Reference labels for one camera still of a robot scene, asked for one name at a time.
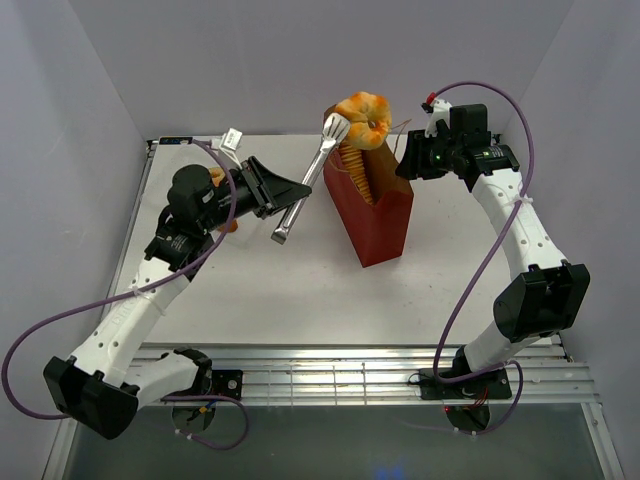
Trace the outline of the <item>twisted golden bread roll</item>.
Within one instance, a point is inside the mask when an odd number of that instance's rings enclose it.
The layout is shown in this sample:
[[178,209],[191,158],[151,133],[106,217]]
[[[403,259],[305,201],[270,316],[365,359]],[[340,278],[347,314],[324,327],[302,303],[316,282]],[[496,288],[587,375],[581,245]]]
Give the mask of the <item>twisted golden bread roll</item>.
[[379,148],[391,130],[391,107],[381,95],[356,92],[337,103],[334,112],[350,122],[346,142],[358,150]]

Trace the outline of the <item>metal tongs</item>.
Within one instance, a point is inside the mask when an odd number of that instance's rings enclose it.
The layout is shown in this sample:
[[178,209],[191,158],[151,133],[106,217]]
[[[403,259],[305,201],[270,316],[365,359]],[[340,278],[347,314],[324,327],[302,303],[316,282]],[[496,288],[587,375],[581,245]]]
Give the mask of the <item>metal tongs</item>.
[[[329,155],[346,138],[351,127],[350,121],[338,113],[331,113],[324,122],[320,146],[307,169],[302,184],[313,187],[321,173]],[[271,239],[283,245],[289,237],[290,231],[295,224],[306,199],[298,200],[288,207],[281,218],[278,226],[274,229]]]

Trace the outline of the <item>red paper bag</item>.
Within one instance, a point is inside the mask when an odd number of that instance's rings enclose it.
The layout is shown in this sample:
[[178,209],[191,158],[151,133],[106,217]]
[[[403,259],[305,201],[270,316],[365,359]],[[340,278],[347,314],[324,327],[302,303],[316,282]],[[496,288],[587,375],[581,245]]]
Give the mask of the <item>red paper bag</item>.
[[389,145],[361,150],[374,204],[367,204],[338,151],[323,167],[323,178],[362,267],[370,267],[403,254],[414,192],[395,174],[399,162]]

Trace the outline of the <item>long ridged bread loaf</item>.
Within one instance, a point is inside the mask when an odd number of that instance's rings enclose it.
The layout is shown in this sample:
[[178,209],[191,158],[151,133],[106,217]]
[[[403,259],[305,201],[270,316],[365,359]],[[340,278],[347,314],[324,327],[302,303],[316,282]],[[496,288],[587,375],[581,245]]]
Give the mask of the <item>long ridged bread loaf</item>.
[[373,205],[374,199],[367,179],[362,151],[346,142],[339,146],[338,151],[344,170],[349,174],[356,189],[367,204]]

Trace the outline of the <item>ring donut bread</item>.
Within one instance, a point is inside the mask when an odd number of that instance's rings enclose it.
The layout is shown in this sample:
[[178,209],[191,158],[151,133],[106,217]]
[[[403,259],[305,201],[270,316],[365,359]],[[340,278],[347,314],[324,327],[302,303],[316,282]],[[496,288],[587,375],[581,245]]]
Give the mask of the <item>ring donut bread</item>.
[[209,173],[215,187],[218,187],[226,178],[224,170],[219,167],[211,168]]

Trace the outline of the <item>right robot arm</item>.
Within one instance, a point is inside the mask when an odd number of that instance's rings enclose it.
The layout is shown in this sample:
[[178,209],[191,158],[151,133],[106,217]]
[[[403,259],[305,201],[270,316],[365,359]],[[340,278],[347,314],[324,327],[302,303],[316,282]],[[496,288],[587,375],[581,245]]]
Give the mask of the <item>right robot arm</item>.
[[425,129],[409,132],[397,176],[431,180],[454,173],[483,208],[510,271],[491,323],[458,350],[443,373],[458,394],[474,397],[487,386],[490,368],[573,325],[590,274],[585,265],[570,263],[550,239],[522,191],[513,151],[492,139],[485,105],[452,106],[434,98],[423,108],[429,121]]

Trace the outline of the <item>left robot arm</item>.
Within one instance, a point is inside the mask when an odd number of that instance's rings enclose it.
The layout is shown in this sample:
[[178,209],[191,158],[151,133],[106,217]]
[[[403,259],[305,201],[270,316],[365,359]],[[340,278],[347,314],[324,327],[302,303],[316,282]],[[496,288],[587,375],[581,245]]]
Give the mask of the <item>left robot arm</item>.
[[103,438],[123,433],[144,406],[166,396],[201,399],[212,391],[212,362],[178,348],[133,372],[130,364],[168,306],[197,272],[187,265],[214,244],[213,231],[247,213],[267,218],[309,196],[312,180],[295,182],[249,157],[215,182],[198,164],[180,168],[167,193],[155,235],[132,280],[131,297],[117,303],[68,359],[52,358],[44,378],[57,408]]

